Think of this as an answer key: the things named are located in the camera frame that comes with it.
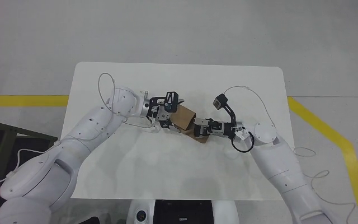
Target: yellow tape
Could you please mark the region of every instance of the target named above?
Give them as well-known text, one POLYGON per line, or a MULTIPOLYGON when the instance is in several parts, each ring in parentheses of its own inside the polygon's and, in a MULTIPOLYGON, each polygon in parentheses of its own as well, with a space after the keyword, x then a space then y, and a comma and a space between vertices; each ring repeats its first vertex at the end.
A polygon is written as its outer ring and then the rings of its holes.
POLYGON ((69 96, 0 96, 0 106, 67 106, 69 96))
POLYGON ((289 108, 310 124, 313 128, 323 134, 336 146, 338 146, 343 153, 343 158, 346 163, 349 178, 354 193, 356 202, 358 202, 358 161, 354 151, 353 144, 345 137, 336 132, 328 124, 322 121, 319 117, 314 115, 311 111, 302 106, 294 98, 288 97, 289 108))

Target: brown cardboard box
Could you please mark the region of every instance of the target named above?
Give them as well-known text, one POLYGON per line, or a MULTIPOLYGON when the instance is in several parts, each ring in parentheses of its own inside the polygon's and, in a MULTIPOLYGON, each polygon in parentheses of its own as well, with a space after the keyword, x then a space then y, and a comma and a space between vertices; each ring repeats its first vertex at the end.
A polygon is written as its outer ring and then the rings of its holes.
POLYGON ((183 130, 187 130, 190 122, 194 119, 195 112, 178 105, 177 111, 170 116, 170 120, 183 130))
POLYGON ((205 143, 208 140, 209 136, 205 136, 202 138, 194 137, 194 118, 195 112, 182 105, 179 105, 177 111, 171 115, 170 120, 176 127, 180 128, 181 133, 189 136, 190 138, 200 143, 205 143))

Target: white tabletop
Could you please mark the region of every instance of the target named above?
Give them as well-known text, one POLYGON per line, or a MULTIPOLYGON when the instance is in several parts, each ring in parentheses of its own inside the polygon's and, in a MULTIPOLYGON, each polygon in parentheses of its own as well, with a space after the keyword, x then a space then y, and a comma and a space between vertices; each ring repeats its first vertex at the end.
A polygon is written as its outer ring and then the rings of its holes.
MULTIPOLYGON (((149 97, 176 91, 198 117, 223 121, 229 116, 213 107, 215 97, 230 86, 248 86, 262 97, 277 131, 294 147, 284 78, 277 67, 81 62, 74 72, 62 137, 102 104, 97 91, 102 72, 137 93, 148 90, 149 97)), ((105 98, 110 96, 108 77, 101 80, 101 90, 105 98)), ((269 121, 253 93, 233 88, 226 95, 237 120, 269 121)), ((84 161, 72 198, 281 200, 251 155, 238 153, 227 139, 212 136, 201 144, 163 129, 150 133, 126 124, 84 161)))

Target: black cord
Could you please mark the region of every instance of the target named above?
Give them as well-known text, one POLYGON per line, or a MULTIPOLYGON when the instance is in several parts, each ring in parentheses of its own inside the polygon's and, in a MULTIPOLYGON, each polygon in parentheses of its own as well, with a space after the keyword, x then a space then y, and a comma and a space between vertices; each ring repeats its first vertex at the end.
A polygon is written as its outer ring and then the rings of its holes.
POLYGON ((237 151, 242 152, 242 153, 247 153, 247 152, 249 152, 249 151, 251 151, 251 150, 253 149, 253 145, 254 145, 254 143, 255 143, 255 138, 253 137, 253 135, 252 135, 251 132, 248 132, 248 133, 249 133, 249 135, 251 136, 251 142, 252 142, 251 147, 250 147, 248 150, 246 150, 246 151, 239 150, 239 149, 234 145, 234 138, 232 138, 232 139, 231 139, 231 145, 234 147, 234 149, 236 149, 237 151))

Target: gray floor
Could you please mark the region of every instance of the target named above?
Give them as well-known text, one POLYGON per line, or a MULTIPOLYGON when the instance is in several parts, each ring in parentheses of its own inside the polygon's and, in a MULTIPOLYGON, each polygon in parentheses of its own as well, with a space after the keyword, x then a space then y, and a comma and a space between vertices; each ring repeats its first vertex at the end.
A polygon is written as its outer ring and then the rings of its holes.
MULTIPOLYGON (((0 95, 67 95, 81 61, 277 66, 287 94, 357 149, 357 11, 354 0, 4 0, 0 95)), ((2 123, 59 136, 65 108, 0 114, 2 123)), ((291 122, 296 146, 318 151, 300 160, 304 171, 332 171, 318 191, 352 201, 341 151, 296 115, 291 122)), ((242 223, 290 222, 283 202, 238 202, 238 210, 242 223)))

